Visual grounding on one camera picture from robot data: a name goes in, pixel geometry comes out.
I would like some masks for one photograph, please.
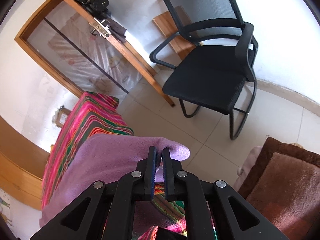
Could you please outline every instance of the purple cloth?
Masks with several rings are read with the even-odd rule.
[[[155,146],[157,153],[161,153],[164,148],[168,147],[171,158],[178,161],[183,161],[190,156],[187,147],[162,137],[108,134],[91,136],[79,148],[49,204],[42,210],[42,218],[39,220],[40,227],[55,217],[96,180],[110,183],[134,171],[138,161],[147,158],[150,146]],[[163,182],[162,166],[159,167],[160,160],[160,158],[156,160],[156,182]],[[136,205],[134,223],[139,225],[136,232],[145,232],[153,225],[167,226],[164,216],[159,212],[155,213],[154,210],[150,202],[141,202]]]

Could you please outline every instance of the metal chair base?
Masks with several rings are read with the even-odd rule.
[[[198,113],[198,111],[199,111],[199,109],[200,109],[200,107],[201,107],[201,106],[197,106],[197,108],[195,109],[195,111],[194,111],[192,114],[187,114],[186,108],[184,107],[183,100],[182,100],[182,99],[179,99],[179,103],[180,103],[180,105],[181,105],[182,112],[183,112],[183,114],[184,114],[184,116],[185,116],[186,118],[191,118],[191,117],[195,116],[195,115]]]
[[[256,92],[257,92],[257,80],[255,79],[254,80],[254,86],[253,86],[253,93],[252,93],[252,96],[251,96],[251,99],[250,99],[250,103],[249,103],[249,106],[248,106],[247,110],[244,111],[244,110],[241,110],[241,109],[238,109],[238,108],[235,108],[235,107],[233,108],[233,110],[236,110],[236,111],[244,114],[244,117],[243,117],[243,119],[242,119],[242,121],[241,121],[241,123],[240,123],[240,125],[238,127],[238,130],[236,131],[235,134],[234,134],[234,115],[233,115],[233,110],[229,114],[229,133],[230,133],[230,139],[232,141],[235,140],[239,136],[239,134],[240,134],[240,132],[241,132],[243,126],[244,126],[244,123],[247,120],[247,117],[248,117],[248,114],[249,114],[250,109],[252,107],[254,98],[256,97]],[[198,111],[199,111],[199,109],[201,107],[201,106],[198,106],[196,108],[196,110],[192,114],[187,114],[186,108],[185,108],[184,103],[183,103],[183,100],[179,99],[179,102],[180,102],[180,105],[181,105],[181,109],[182,109],[183,115],[186,118],[191,118],[191,117],[195,116],[198,113]]]

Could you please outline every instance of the brown plush mat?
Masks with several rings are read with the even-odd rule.
[[[320,155],[268,138],[238,192],[290,240],[304,239],[320,214]]]

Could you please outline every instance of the chair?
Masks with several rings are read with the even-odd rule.
[[[244,22],[235,0],[164,0],[178,31],[162,42],[150,60],[173,73],[163,86],[163,92],[179,99],[186,118],[193,117],[200,107],[229,114],[230,139],[240,134],[256,95],[257,80],[253,63],[258,43],[253,25]],[[177,35],[196,45],[176,67],[156,58],[157,54]],[[203,45],[203,41],[218,38],[238,40],[236,46]],[[245,82],[253,82],[254,90],[246,110],[235,108]],[[183,100],[198,105],[187,114]],[[233,110],[244,114],[234,133]]]

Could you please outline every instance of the black seat cushion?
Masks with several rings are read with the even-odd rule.
[[[248,50],[250,65],[254,52]],[[163,86],[169,96],[229,114],[246,77],[234,46],[198,46],[176,67]]]

